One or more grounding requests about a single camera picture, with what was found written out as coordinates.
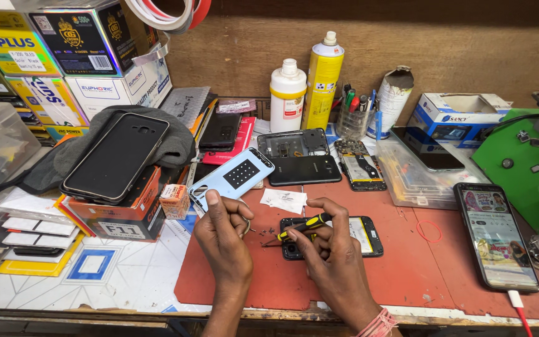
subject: pen holder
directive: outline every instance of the pen holder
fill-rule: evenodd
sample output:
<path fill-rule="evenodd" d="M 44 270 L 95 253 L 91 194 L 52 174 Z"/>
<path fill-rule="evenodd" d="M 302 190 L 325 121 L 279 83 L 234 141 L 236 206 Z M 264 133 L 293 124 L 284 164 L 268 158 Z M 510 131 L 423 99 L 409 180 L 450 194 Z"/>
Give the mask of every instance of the pen holder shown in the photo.
<path fill-rule="evenodd" d="M 348 106 L 342 103 L 336 123 L 336 134 L 344 140 L 361 140 L 367 131 L 369 111 L 348 111 Z"/>

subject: spray can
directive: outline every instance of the spray can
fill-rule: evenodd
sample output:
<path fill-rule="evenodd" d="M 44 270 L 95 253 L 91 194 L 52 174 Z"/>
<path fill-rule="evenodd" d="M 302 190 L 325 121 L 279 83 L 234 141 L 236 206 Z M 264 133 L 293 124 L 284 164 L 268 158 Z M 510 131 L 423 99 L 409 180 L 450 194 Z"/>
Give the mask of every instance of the spray can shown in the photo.
<path fill-rule="evenodd" d="M 382 111 L 379 139 L 386 139 L 390 136 L 390 127 L 396 123 L 401 115 L 402 108 L 407 103 L 413 89 L 413 81 L 411 68 L 406 65 L 399 65 L 384 76 L 378 95 L 376 95 L 376 98 L 380 100 L 380 111 Z M 371 138 L 376 138 L 376 129 L 376 116 L 374 114 L 367 126 L 366 134 Z"/>
<path fill-rule="evenodd" d="M 285 59 L 282 68 L 271 73 L 269 129 L 272 133 L 301 128 L 303 99 L 307 91 L 306 81 L 307 75 L 303 70 L 297 69 L 295 59 Z"/>
<path fill-rule="evenodd" d="M 334 32 L 328 32 L 321 43 L 313 46 L 301 128 L 328 126 L 343 59 L 344 49 L 338 45 Z"/>

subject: wooden wall panel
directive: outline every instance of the wooden wall panel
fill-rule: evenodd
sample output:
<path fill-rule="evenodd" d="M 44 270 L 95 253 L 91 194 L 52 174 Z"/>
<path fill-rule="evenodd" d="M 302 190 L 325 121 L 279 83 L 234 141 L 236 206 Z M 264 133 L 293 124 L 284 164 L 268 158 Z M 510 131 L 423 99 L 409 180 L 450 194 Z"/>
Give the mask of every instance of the wooden wall panel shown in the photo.
<path fill-rule="evenodd" d="M 539 7 L 527 3 L 213 0 L 198 27 L 172 36 L 167 61 L 176 87 L 269 96 L 273 69 L 293 57 L 306 71 L 311 46 L 333 30 L 346 51 L 340 78 L 357 92 L 377 89 L 396 65 L 412 67 L 415 88 L 400 125 L 423 92 L 494 93 L 535 107 Z"/>

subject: light blue phone back cover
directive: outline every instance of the light blue phone back cover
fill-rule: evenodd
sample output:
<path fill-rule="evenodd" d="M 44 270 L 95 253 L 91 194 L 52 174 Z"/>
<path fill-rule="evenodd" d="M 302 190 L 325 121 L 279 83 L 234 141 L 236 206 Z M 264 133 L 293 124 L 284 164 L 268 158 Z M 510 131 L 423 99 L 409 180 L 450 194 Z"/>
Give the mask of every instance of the light blue phone back cover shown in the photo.
<path fill-rule="evenodd" d="M 236 199 L 245 194 L 256 183 L 274 171 L 274 165 L 257 149 L 248 148 L 194 183 L 189 189 L 191 200 L 207 212 L 205 193 L 194 195 L 194 192 L 206 185 L 207 189 L 217 190 L 222 197 Z"/>

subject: barcode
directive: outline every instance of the barcode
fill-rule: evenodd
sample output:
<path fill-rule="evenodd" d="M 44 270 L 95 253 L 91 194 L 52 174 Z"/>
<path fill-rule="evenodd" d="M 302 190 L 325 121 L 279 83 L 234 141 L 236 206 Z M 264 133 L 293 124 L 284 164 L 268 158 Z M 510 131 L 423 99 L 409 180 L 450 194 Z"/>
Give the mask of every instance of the barcode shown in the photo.
<path fill-rule="evenodd" d="M 111 64 L 107 60 L 107 56 L 94 56 L 89 55 L 90 63 L 93 65 L 95 70 L 113 70 Z"/>
<path fill-rule="evenodd" d="M 55 31 L 53 30 L 53 27 L 51 27 L 51 24 L 49 24 L 49 20 L 45 16 L 34 16 L 33 19 L 35 19 L 36 24 L 41 28 L 41 33 L 46 35 L 55 35 Z"/>

